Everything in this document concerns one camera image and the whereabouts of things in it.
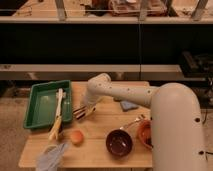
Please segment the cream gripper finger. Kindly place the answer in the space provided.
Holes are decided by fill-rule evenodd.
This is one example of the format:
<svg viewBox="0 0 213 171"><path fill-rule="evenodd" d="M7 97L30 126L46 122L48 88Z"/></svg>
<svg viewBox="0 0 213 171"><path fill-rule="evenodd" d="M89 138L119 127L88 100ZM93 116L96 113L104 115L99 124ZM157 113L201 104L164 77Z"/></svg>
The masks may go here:
<svg viewBox="0 0 213 171"><path fill-rule="evenodd" d="M87 117L87 116L93 114L95 112L95 110L96 110L96 107L91 107L91 108L86 109L85 116Z"/></svg>

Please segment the black striped gripper finger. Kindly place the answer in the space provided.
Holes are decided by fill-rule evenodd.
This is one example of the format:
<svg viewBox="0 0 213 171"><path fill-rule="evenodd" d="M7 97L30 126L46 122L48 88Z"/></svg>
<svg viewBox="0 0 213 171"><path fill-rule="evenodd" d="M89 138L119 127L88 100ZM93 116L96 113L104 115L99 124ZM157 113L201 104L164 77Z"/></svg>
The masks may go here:
<svg viewBox="0 0 213 171"><path fill-rule="evenodd" d="M73 115L75 116L76 119L82 118L86 114L86 107L82 106L78 109L75 109L73 111Z"/></svg>

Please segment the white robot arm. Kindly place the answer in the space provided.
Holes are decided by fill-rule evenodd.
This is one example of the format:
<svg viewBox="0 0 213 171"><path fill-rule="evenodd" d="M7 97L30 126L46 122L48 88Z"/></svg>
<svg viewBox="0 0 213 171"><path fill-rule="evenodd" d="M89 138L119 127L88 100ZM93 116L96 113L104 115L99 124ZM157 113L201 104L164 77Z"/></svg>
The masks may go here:
<svg viewBox="0 0 213 171"><path fill-rule="evenodd" d="M80 105L91 110L103 96L150 110L153 171L207 171L200 104L189 87L118 84L102 73L87 81Z"/></svg>

